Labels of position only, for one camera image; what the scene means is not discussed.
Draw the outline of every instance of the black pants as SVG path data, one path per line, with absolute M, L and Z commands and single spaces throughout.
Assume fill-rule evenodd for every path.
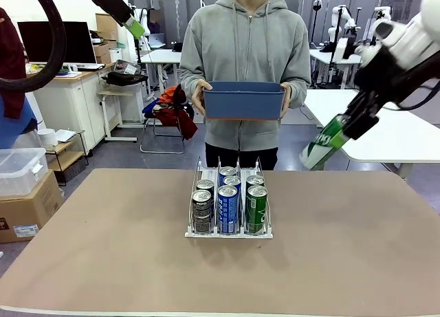
M 240 153 L 235 150 L 223 149 L 213 145 L 206 144 L 206 165 L 208 167 L 217 167 L 219 157 L 222 166 L 235 167 L 238 157 L 240 157 L 241 168 L 254 168 L 257 158 L 260 158 L 261 168 L 264 171 L 273 171 L 278 161 L 276 154 L 278 147 L 270 150 L 250 151 Z

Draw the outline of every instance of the metal can rack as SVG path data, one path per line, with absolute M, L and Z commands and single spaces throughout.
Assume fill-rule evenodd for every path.
M 241 194 L 241 214 L 239 215 L 239 219 L 237 222 L 241 224 L 239 226 L 239 232 L 234 234 L 222 234 L 219 232 L 217 227 L 218 225 L 218 214 L 217 214 L 217 189 L 219 187 L 219 171 L 221 168 L 221 163 L 219 160 L 218 168 L 204 168 L 201 165 L 201 159 L 197 162 L 197 167 L 194 174 L 194 181 L 192 183 L 192 191 L 196 191 L 196 183 L 201 179 L 210 179 L 214 182 L 214 217 L 212 218 L 212 226 L 209 233 L 199 234 L 195 232 L 195 227 L 193 225 L 193 203 L 192 197 L 190 195 L 190 203 L 189 203 L 189 215 L 188 215 L 188 229 L 185 233 L 185 237 L 187 238 L 244 238 L 244 239 L 273 239 L 274 236 L 272 234 L 272 225 L 270 219 L 270 205 L 269 205 L 269 197 L 267 197 L 266 203 L 266 212 L 265 212 L 265 221 L 263 224 L 263 230 L 259 234 L 248 234 L 246 233 L 246 217 L 245 217 L 245 205 L 246 205 L 246 192 L 243 190 L 243 187 L 246 186 L 246 179 L 251 175 L 260 175 L 263 176 L 263 172 L 260 167 L 260 162 L 257 160 L 255 164 L 255 168 L 240 168 L 240 162 L 237 162 L 236 170 L 237 175 L 241 178 L 242 190 Z

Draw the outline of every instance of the green soda can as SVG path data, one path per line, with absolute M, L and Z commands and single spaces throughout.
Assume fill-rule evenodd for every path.
M 344 135 L 344 125 L 348 116 L 338 114 L 316 136 L 312 143 L 307 145 L 300 154 L 300 161 L 309 170 L 318 170 L 324 163 L 339 150 L 350 138 Z
M 264 177 L 260 175 L 250 175 L 246 179 L 246 194 L 251 186 L 264 186 Z
M 264 186 L 251 186 L 246 197 L 246 232 L 260 234 L 266 216 L 267 189 Z

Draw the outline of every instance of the can lid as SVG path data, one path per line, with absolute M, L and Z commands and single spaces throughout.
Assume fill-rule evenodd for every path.
M 246 179 L 246 182 L 249 184 L 263 184 L 264 177 L 260 175 L 251 175 Z
M 192 194 L 192 199 L 196 202 L 205 202 L 211 199 L 211 193 L 207 190 L 197 190 Z
M 253 197 L 260 198 L 267 195 L 267 189 L 264 186 L 254 185 L 247 190 L 247 193 Z
M 221 167 L 220 173 L 224 176 L 231 176 L 237 173 L 237 170 L 234 167 Z
M 238 185 L 241 184 L 241 179 L 238 176 L 227 176 L 223 180 L 225 185 Z
M 232 185 L 223 185 L 219 188 L 219 195 L 223 197 L 233 197 L 237 192 L 237 189 Z
M 214 182 L 209 179 L 201 179 L 195 184 L 198 188 L 212 188 Z

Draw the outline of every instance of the hand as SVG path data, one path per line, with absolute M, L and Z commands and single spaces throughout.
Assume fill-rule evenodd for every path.
M 205 116 L 204 89 L 212 90 L 212 87 L 205 80 L 199 79 L 197 81 L 197 88 L 191 98 L 192 104 L 203 116 Z
M 285 90 L 283 110 L 281 111 L 281 119 L 282 119 L 285 117 L 287 110 L 289 109 L 289 105 L 290 105 L 290 101 L 291 101 L 291 94 L 292 94 L 292 87 L 290 87 L 290 84 L 287 82 L 281 83 L 281 87 L 284 88 L 284 90 Z

